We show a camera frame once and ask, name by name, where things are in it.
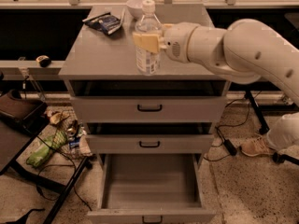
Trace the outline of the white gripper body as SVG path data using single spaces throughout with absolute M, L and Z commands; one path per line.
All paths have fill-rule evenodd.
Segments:
M 197 23 L 181 22 L 169 29 L 163 29 L 160 36 L 160 49 L 169 59 L 188 63 L 188 46 L 192 33 L 198 28 Z

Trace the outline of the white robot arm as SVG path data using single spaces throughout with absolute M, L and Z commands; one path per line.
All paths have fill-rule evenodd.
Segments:
M 146 51 L 163 50 L 171 60 L 200 64 L 237 84 L 264 78 L 299 105 L 299 50 L 260 21 L 243 19 L 226 29 L 181 22 L 161 32 L 134 32 L 133 40 Z

